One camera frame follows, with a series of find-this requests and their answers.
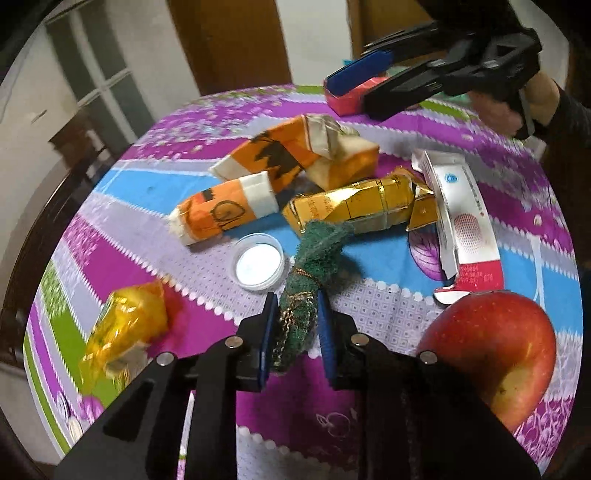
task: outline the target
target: black silhouette print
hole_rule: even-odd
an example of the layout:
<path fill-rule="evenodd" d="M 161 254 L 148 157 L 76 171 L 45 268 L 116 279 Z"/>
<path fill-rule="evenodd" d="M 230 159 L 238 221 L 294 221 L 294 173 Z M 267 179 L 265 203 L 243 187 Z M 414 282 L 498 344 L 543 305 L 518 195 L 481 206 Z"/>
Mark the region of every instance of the black silhouette print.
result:
<path fill-rule="evenodd" d="M 286 173 L 291 172 L 294 168 L 301 170 L 301 165 L 297 162 L 294 156 L 283 146 L 279 140 L 274 140 L 270 137 L 268 131 L 258 134 L 252 139 L 254 142 L 263 141 L 268 145 L 264 146 L 261 151 L 255 156 L 255 161 L 267 159 L 267 170 L 269 176 L 273 176 L 271 180 L 277 180 Z"/>

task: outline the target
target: gold foil wrapper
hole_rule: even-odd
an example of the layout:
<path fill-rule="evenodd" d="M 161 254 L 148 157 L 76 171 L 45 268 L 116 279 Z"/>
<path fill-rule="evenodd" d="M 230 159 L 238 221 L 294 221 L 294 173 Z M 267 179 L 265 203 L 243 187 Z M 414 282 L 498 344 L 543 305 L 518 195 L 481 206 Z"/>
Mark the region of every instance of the gold foil wrapper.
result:
<path fill-rule="evenodd" d="M 100 378 L 129 383 L 147 364 L 145 348 L 168 330 L 160 281 L 115 290 L 100 311 L 80 360 L 82 386 L 88 395 Z"/>
<path fill-rule="evenodd" d="M 347 222 L 355 233 L 386 230 L 408 222 L 407 231 L 437 222 L 431 188 L 412 172 L 398 167 L 382 179 L 364 180 L 329 192 L 297 196 L 283 216 L 301 235 L 311 220 Z"/>

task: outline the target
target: floor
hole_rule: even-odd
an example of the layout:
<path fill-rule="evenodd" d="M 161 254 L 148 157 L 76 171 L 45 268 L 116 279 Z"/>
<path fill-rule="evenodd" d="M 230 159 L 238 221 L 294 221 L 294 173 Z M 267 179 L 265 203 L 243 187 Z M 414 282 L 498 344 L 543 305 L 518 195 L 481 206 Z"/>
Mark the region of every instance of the floor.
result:
<path fill-rule="evenodd" d="M 0 407 L 34 460 L 52 465 L 60 461 L 39 419 L 24 371 L 0 364 Z"/>

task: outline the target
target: green stripe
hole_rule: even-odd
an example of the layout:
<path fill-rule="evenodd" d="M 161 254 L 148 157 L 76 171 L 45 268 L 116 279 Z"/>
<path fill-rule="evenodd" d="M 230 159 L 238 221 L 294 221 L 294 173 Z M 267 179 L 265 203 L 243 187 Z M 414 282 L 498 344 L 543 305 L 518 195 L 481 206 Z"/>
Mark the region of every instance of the green stripe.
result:
<path fill-rule="evenodd" d="M 64 359 L 67 370 L 72 376 L 76 389 L 80 391 L 82 378 L 78 363 L 84 356 L 86 342 L 76 326 L 53 265 L 53 260 L 49 262 L 41 279 L 41 293 L 45 302 L 49 324 L 56 336 L 57 347 Z M 111 380 L 102 378 L 96 383 L 92 394 L 106 407 L 117 396 L 117 389 Z"/>
<path fill-rule="evenodd" d="M 41 405 L 41 409 L 45 414 L 45 418 L 47 419 L 47 423 L 49 424 L 49 428 L 53 433 L 53 437 L 57 440 L 57 444 L 62 449 L 63 453 L 67 453 L 70 450 L 70 445 L 68 444 L 66 438 L 63 436 L 60 426 L 57 424 L 53 413 L 51 412 L 51 407 L 47 402 L 47 397 L 43 390 L 43 386 L 41 385 L 41 380 L 39 379 L 39 375 L 37 374 L 37 368 L 35 367 L 35 362 L 33 361 L 33 354 L 31 353 L 31 344 L 28 335 L 25 335 L 24 341 L 24 350 L 25 350 L 25 357 L 27 358 L 27 365 L 29 374 L 31 377 L 31 382 L 33 384 L 33 389 L 37 394 L 37 398 L 39 399 L 39 403 Z"/>
<path fill-rule="evenodd" d="M 297 93 L 324 93 L 324 88 L 320 85 L 296 85 L 295 91 Z"/>
<path fill-rule="evenodd" d="M 421 103 L 419 103 L 419 105 L 423 108 L 426 108 L 427 110 L 431 110 L 437 113 L 443 113 L 444 115 L 450 115 L 455 118 L 459 118 L 460 120 L 469 120 L 471 118 L 476 118 L 474 115 L 470 115 L 466 113 L 464 110 L 454 108 L 450 105 L 442 105 L 438 102 L 432 102 L 431 100 L 424 100 Z"/>

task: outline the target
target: wooden chair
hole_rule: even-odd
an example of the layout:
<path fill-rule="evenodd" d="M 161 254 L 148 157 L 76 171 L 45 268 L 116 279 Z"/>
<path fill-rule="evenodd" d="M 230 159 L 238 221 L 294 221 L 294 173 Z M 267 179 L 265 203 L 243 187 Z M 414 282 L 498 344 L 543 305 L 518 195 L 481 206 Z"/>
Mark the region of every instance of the wooden chair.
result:
<path fill-rule="evenodd" d="M 89 131 L 96 132 L 86 113 L 80 111 L 50 140 L 70 171 L 37 216 L 12 270 L 0 312 L 0 361 L 10 365 L 23 368 L 27 318 L 58 241 L 82 202 L 115 162 L 98 135 L 89 135 Z"/>

